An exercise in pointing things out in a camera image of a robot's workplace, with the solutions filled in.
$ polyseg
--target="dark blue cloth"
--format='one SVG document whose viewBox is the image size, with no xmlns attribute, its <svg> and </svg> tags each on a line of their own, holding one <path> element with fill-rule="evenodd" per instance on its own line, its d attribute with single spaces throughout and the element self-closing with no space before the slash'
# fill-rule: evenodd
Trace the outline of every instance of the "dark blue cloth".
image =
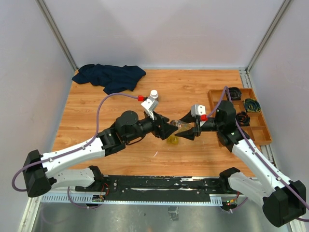
<svg viewBox="0 0 309 232">
<path fill-rule="evenodd" d="M 146 72 L 138 66 L 87 64 L 78 70 L 72 80 L 78 84 L 90 82 L 94 86 L 103 86 L 104 92 L 111 94 L 126 89 L 133 91 L 137 82 L 145 75 Z"/>
</svg>

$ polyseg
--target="yellow liquid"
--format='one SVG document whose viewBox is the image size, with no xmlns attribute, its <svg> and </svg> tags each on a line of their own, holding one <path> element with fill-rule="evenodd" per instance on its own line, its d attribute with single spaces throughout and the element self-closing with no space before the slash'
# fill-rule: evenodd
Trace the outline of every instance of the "yellow liquid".
<svg viewBox="0 0 309 232">
<path fill-rule="evenodd" d="M 192 125 L 182 122 L 180 120 L 172 120 L 170 122 L 172 125 L 177 126 L 178 130 L 175 131 L 169 138 L 167 138 L 167 143 L 168 144 L 178 144 L 179 143 L 179 137 L 175 136 L 175 134 L 182 132 L 182 131 L 187 131 L 192 128 Z"/>
</svg>

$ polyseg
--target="green object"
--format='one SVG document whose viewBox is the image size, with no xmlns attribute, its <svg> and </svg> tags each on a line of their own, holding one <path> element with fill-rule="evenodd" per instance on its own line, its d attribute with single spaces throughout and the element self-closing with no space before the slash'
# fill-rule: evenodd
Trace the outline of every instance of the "green object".
<svg viewBox="0 0 309 232">
<path fill-rule="evenodd" d="M 261 111 L 260 103 L 252 98 L 243 101 L 247 113 L 256 113 Z"/>
<path fill-rule="evenodd" d="M 186 122 L 182 122 L 180 120 L 172 120 L 170 124 L 177 126 L 178 130 L 175 131 L 168 139 L 167 143 L 168 144 L 178 144 L 179 143 L 179 137 L 175 136 L 175 134 L 182 132 L 182 131 L 187 131 L 192 128 L 192 125 Z"/>
</svg>

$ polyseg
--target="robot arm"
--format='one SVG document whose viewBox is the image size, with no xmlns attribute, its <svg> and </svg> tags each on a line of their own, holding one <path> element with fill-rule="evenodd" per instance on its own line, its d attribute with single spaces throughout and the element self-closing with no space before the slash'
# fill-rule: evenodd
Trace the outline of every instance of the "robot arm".
<svg viewBox="0 0 309 232">
<path fill-rule="evenodd" d="M 281 180 L 288 183 L 304 200 L 306 200 L 306 187 L 302 182 L 293 182 L 281 173 L 256 148 L 248 134 L 242 131 L 253 146 L 254 152 L 251 150 L 236 126 L 236 111 L 233 104 L 229 101 L 222 101 L 216 116 L 212 118 L 206 118 L 204 109 L 203 105 L 194 105 L 191 111 L 180 120 L 187 123 L 194 122 L 195 126 L 190 130 L 177 133 L 176 136 L 194 140 L 195 137 L 200 136 L 202 131 L 216 131 L 220 143 L 239 157 L 259 180 L 259 182 L 254 181 L 246 177 L 240 170 L 230 168 L 220 173 L 219 181 L 222 189 L 226 193 L 236 190 L 247 196 L 262 207 L 267 219 L 277 227 L 304 215 L 305 206 Z M 264 165 L 256 153 L 279 177 L 276 177 Z"/>
<path fill-rule="evenodd" d="M 142 120 L 139 120 L 138 114 L 134 111 L 125 111 L 109 128 L 98 133 L 94 140 L 89 139 L 56 152 L 40 154 L 38 150 L 31 151 L 27 156 L 24 167 L 41 161 L 41 159 L 49 159 L 49 161 L 23 171 L 28 196 L 41 196 L 49 190 L 59 187 L 79 186 L 87 188 L 96 180 L 102 178 L 98 167 L 91 166 L 82 170 L 67 170 L 67 168 L 90 159 L 109 156 L 121 151 L 125 149 L 126 145 L 140 141 L 148 133 L 164 140 L 178 129 L 178 127 L 168 123 L 168 118 L 153 111 L 157 106 L 156 100 L 149 97 L 141 105 L 145 110 L 145 118 Z M 54 156 L 77 148 L 79 148 L 78 151 L 53 159 Z"/>
</svg>

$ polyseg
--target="wooden tabletop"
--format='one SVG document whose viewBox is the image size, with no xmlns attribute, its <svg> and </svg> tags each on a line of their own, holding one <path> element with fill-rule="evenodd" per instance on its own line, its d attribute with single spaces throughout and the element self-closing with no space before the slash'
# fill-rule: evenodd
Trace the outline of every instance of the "wooden tabletop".
<svg viewBox="0 0 309 232">
<path fill-rule="evenodd" d="M 156 112 L 170 120 L 180 119 L 191 106 L 198 103 L 210 112 L 208 90 L 242 87 L 238 70 L 146 70 L 147 75 L 136 89 L 125 91 L 132 95 L 148 96 L 152 89 L 158 90 L 160 101 Z M 94 135 L 96 112 L 100 101 L 106 96 L 104 87 L 90 83 L 72 83 L 63 112 L 53 150 L 81 143 Z M 110 97 L 100 112 L 100 129 L 111 126 L 122 112 L 133 110 L 143 119 L 143 109 L 137 100 Z M 247 176 L 254 176 L 248 167 L 225 147 L 219 147 L 215 132 L 204 132 L 195 141 L 180 138 L 178 145 L 148 134 L 143 141 L 108 157 L 93 159 L 73 168 L 98 166 L 104 174 L 118 175 L 175 175 L 218 176 L 230 167 L 240 169 Z"/>
</svg>

